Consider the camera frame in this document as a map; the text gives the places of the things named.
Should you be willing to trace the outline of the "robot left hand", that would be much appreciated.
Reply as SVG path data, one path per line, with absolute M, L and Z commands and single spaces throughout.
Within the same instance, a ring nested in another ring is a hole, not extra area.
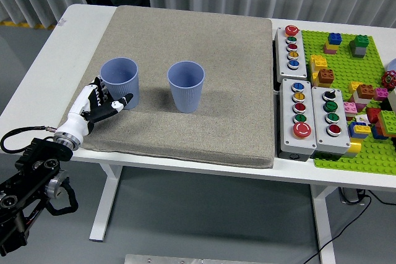
M 127 92 L 120 98 L 113 99 L 99 77 L 84 86 L 67 114 L 66 122 L 55 132 L 57 137 L 67 135 L 77 138 L 79 142 L 90 134 L 95 123 L 119 113 L 133 99 Z

